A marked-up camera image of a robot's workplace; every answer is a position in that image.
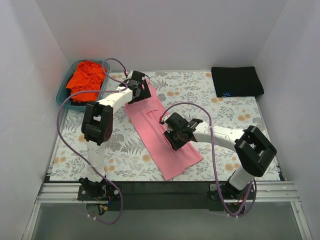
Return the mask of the pink t shirt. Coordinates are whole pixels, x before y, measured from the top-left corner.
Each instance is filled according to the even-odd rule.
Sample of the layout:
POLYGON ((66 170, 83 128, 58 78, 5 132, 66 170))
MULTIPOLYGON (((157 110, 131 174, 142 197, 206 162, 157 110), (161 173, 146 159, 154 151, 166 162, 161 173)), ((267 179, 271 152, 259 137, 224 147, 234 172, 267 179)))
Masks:
POLYGON ((163 178, 168 181, 182 174, 186 168, 200 162, 203 157, 191 143, 185 144, 178 150, 172 149, 164 136, 167 128, 159 123, 166 109, 159 100, 156 89, 150 86, 149 90, 150 98, 126 104, 124 111, 163 178))

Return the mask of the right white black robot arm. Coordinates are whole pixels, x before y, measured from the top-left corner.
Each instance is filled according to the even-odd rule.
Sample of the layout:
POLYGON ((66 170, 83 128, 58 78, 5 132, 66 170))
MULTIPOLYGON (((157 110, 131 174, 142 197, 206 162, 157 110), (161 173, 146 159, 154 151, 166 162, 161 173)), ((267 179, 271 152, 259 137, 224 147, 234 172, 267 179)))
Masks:
POLYGON ((197 118, 187 121, 176 112, 161 117, 159 123, 166 125, 164 136, 175 151, 188 142, 196 142, 214 143, 237 154, 240 167, 220 186, 222 196, 228 199, 243 195, 250 181, 262 177, 277 154, 273 144, 253 125, 246 129, 210 126, 197 118))

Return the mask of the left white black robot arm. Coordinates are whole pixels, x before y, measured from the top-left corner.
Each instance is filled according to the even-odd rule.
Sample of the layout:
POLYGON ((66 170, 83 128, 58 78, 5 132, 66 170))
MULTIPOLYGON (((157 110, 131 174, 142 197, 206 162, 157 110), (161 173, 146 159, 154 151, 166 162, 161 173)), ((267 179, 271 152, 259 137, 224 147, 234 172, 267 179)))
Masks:
POLYGON ((104 157, 106 143, 113 132, 114 113, 125 104, 133 104, 151 97, 147 80, 150 78, 133 71, 130 78, 120 83, 115 93, 89 102, 84 112, 81 132, 87 146, 89 170, 86 177, 79 179, 83 192, 95 200, 102 200, 109 188, 106 186, 104 157))

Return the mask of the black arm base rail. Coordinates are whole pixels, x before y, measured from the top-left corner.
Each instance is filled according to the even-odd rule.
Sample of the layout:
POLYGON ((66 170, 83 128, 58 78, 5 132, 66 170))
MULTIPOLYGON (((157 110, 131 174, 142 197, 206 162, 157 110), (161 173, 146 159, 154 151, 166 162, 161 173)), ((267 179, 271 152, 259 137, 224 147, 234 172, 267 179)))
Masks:
POLYGON ((209 181, 105 181, 94 183, 80 179, 77 200, 102 204, 119 210, 191 210, 223 211, 218 189, 209 181))

